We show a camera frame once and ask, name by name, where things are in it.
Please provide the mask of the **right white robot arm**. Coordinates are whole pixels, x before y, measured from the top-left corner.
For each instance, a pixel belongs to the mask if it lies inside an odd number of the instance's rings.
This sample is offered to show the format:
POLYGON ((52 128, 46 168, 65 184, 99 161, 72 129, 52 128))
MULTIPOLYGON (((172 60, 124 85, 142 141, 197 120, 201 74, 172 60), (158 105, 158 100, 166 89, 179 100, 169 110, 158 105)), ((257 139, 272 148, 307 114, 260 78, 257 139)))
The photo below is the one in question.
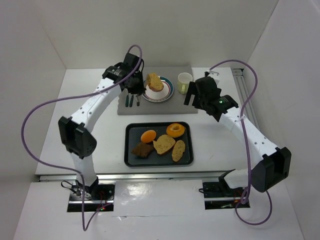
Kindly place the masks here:
POLYGON ((243 115, 237 102, 229 95, 222 96, 221 92, 212 77, 202 77, 189 83, 184 104, 204 110, 223 124, 249 152, 249 169, 227 173, 224 176, 227 186, 236 189, 251 185, 264 193, 288 177, 292 153, 267 139, 243 115))

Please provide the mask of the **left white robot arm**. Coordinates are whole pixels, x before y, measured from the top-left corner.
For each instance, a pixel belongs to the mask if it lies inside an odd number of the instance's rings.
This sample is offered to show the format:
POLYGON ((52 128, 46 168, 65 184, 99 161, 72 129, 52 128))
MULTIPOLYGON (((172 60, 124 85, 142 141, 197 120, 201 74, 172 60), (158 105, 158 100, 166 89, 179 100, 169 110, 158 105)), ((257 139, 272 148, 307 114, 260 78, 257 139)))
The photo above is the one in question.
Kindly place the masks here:
POLYGON ((77 174, 76 185, 90 195, 99 183, 93 164, 97 140, 92 131, 108 105, 125 89, 134 95, 145 92, 138 63, 119 62, 108 67, 84 104, 70 117, 62 116, 58 120, 61 142, 70 153, 77 174))

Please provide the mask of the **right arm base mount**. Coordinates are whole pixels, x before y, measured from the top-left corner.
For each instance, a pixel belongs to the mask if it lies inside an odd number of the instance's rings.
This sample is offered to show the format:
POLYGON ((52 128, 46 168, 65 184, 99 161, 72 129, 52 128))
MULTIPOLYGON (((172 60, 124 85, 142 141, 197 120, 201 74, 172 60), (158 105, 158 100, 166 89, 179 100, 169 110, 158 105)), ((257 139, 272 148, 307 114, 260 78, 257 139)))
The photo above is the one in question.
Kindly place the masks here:
POLYGON ((216 181, 202 183, 202 188, 198 191, 203 194, 205 210, 234 209, 241 202, 244 188, 232 189, 225 181, 225 176, 231 172, 232 170, 223 173, 216 181))

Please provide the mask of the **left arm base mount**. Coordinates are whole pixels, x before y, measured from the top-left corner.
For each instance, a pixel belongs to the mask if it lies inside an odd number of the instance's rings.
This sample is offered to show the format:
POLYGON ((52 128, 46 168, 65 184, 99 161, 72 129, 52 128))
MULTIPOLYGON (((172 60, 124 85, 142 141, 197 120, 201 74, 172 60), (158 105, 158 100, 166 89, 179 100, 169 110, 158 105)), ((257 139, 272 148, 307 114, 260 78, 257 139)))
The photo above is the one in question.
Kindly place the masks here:
MULTIPOLYGON (((66 180, 63 180, 60 185, 70 191, 67 212, 80 213, 82 211, 82 189, 75 183, 66 180)), ((114 184, 99 184, 92 195, 85 193, 84 212, 95 212, 97 209, 100 212, 113 212, 114 196, 114 184)))

